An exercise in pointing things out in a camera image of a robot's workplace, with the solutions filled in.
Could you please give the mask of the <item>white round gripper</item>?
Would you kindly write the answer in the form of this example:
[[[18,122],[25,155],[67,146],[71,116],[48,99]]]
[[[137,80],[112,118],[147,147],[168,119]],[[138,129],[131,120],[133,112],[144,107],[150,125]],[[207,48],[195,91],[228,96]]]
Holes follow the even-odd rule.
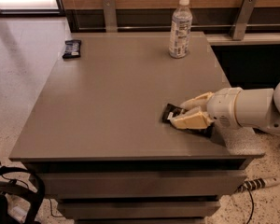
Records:
[[[224,88],[215,93],[209,91],[189,99],[180,105],[189,111],[170,118],[170,122],[181,130],[206,129],[214,122],[220,127],[238,129],[240,125],[236,119],[235,105],[241,91],[241,88]]]

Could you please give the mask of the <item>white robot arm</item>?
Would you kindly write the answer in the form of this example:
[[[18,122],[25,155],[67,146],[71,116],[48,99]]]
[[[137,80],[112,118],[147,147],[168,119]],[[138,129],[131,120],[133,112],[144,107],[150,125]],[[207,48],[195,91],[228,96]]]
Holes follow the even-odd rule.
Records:
[[[215,123],[232,129],[251,127],[280,136],[280,82],[274,89],[236,87],[207,92],[179,108],[181,111],[168,120],[180,130],[206,129]]]

